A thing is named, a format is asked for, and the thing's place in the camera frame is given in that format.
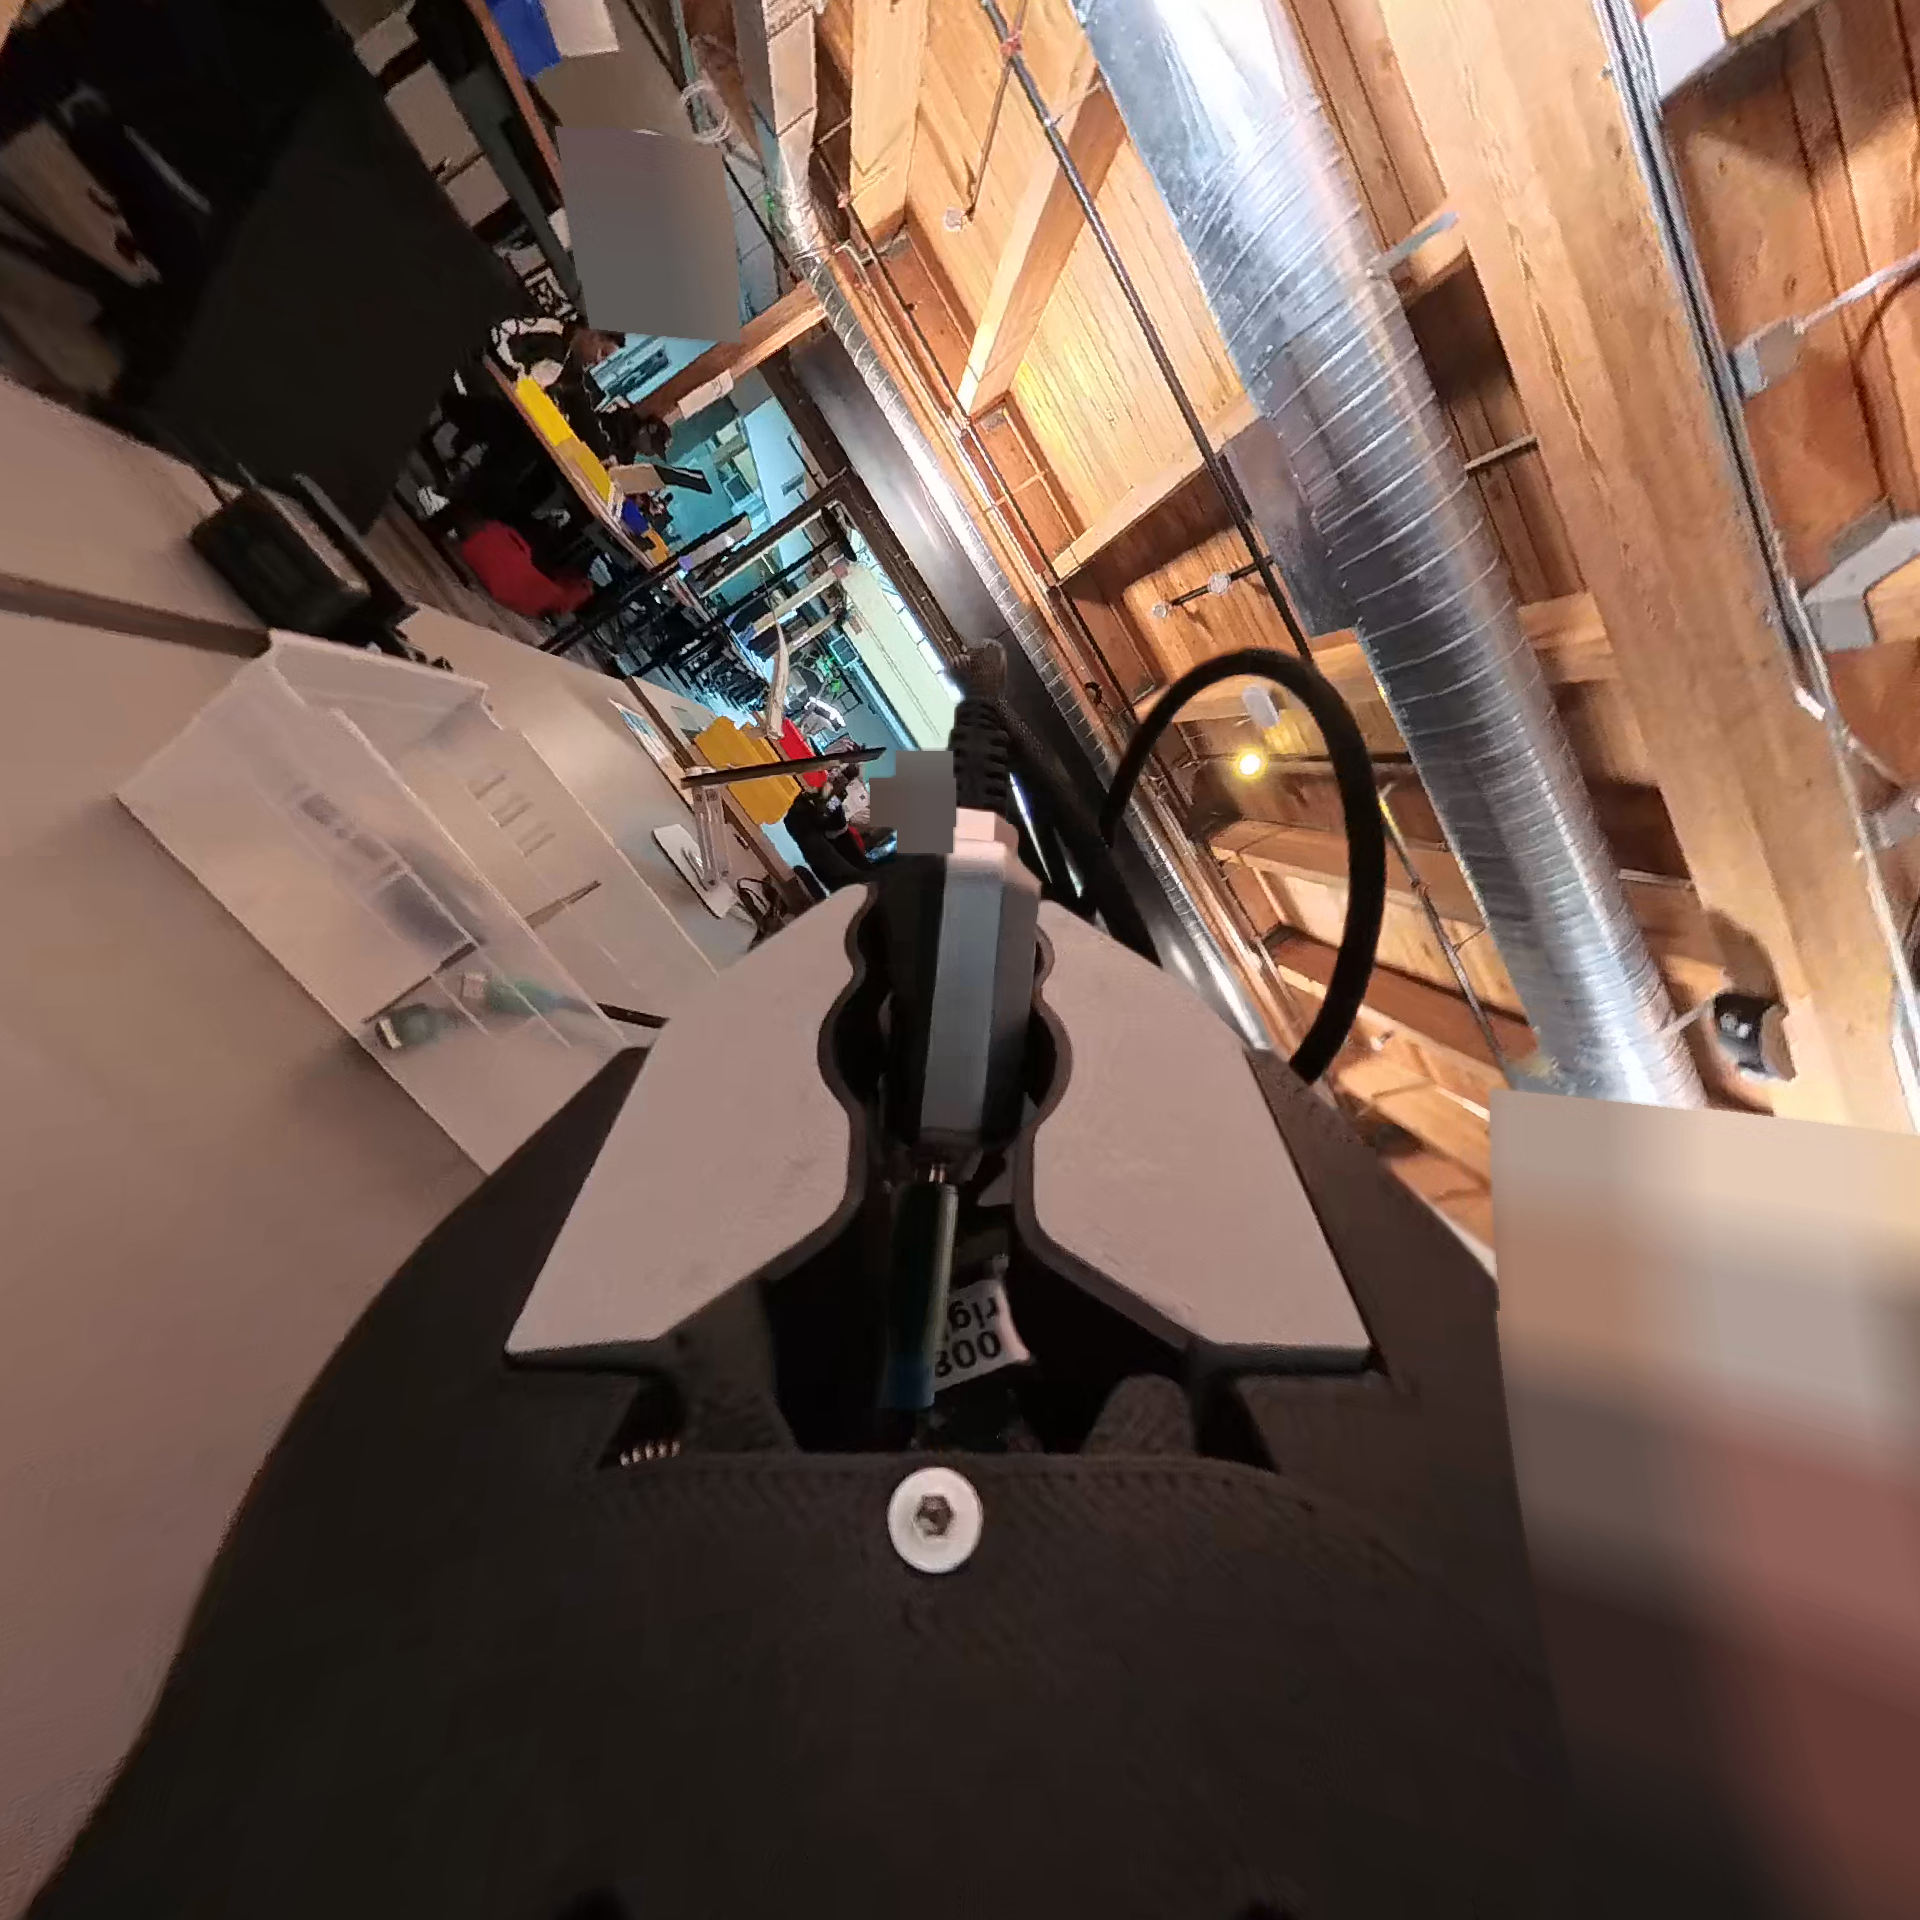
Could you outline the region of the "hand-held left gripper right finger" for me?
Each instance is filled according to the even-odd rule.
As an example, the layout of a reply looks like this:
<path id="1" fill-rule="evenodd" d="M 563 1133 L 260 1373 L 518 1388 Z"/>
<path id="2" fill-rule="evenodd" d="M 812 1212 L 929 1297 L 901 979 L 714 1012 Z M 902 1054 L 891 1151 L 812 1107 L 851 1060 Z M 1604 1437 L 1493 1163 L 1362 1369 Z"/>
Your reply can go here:
<path id="1" fill-rule="evenodd" d="M 1372 1339 L 1238 1032 L 1177 977 L 1039 909 L 1054 1046 L 1017 1145 L 1017 1230 L 1187 1357 L 1357 1373 Z"/>

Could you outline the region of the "black power adapter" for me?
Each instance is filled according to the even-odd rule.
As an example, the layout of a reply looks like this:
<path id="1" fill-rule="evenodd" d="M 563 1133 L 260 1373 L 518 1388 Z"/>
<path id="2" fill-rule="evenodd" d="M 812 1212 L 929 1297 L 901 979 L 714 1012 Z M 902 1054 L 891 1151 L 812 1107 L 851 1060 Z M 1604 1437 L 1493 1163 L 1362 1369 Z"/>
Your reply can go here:
<path id="1" fill-rule="evenodd" d="M 412 660 L 412 605 L 312 478 L 234 489 L 188 545 L 268 630 Z"/>

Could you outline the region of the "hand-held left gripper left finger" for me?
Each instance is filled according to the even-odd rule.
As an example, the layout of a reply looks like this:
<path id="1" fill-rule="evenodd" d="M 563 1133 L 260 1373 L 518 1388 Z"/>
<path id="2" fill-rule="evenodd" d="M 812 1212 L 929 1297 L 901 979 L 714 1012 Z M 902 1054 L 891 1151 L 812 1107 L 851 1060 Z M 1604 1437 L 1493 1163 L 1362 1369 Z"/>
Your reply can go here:
<path id="1" fill-rule="evenodd" d="M 519 1362 L 636 1357 L 851 1223 L 871 1126 L 832 1050 L 871 885 L 812 905 L 665 1024 L 506 1338 Z"/>

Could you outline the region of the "red storage bin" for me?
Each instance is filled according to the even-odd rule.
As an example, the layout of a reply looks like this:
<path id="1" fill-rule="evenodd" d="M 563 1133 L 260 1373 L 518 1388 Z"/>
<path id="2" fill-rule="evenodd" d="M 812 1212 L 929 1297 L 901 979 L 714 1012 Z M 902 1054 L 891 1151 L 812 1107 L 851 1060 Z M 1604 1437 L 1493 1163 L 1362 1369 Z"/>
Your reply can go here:
<path id="1" fill-rule="evenodd" d="M 454 553 L 477 587 L 523 619 L 563 619 L 587 607 L 595 584 L 582 574 L 547 572 L 514 525 L 496 518 L 469 523 Z"/>

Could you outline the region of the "silver ceiling ductwork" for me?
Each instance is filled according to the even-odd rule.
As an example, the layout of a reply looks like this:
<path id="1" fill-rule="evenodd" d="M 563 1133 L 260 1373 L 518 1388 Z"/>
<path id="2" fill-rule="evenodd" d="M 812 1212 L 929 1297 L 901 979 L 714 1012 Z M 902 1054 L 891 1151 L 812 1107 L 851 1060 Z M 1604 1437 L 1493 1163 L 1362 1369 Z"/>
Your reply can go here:
<path id="1" fill-rule="evenodd" d="M 1701 1078 L 1284 5 L 1072 5 L 1555 1092 Z"/>

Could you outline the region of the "silver black hdmi switch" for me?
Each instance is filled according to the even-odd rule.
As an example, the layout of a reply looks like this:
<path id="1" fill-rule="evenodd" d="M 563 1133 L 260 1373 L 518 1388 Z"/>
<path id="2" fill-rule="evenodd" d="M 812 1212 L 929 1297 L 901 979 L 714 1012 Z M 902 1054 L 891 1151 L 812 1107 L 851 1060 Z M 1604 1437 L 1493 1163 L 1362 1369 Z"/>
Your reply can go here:
<path id="1" fill-rule="evenodd" d="M 1017 830 L 965 805 L 880 884 L 884 1123 L 920 1163 L 959 1166 L 1020 1128 L 1039 905 Z"/>

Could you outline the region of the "clear plastic bin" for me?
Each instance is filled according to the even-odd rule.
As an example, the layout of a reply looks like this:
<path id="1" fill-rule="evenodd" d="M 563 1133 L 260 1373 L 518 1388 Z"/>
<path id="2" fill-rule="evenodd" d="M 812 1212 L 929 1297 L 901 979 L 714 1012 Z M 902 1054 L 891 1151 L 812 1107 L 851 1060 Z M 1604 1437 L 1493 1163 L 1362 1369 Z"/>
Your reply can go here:
<path id="1" fill-rule="evenodd" d="M 277 633 L 116 797 L 491 1173 L 714 974 L 656 823 L 615 834 L 660 769 L 609 706 L 540 743 L 487 682 Z"/>

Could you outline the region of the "yellow storage bin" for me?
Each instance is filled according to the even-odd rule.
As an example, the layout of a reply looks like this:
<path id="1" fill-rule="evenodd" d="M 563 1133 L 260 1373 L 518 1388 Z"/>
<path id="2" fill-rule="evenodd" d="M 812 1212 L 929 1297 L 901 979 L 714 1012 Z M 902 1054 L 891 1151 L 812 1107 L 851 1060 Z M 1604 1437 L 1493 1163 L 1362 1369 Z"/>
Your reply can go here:
<path id="1" fill-rule="evenodd" d="M 510 402 L 540 445 L 544 445 L 556 460 L 577 478 L 586 497 L 591 497 L 600 513 L 615 513 L 615 493 L 605 463 L 568 423 L 560 409 L 547 399 L 547 392 L 532 379 L 518 376 L 510 384 Z"/>

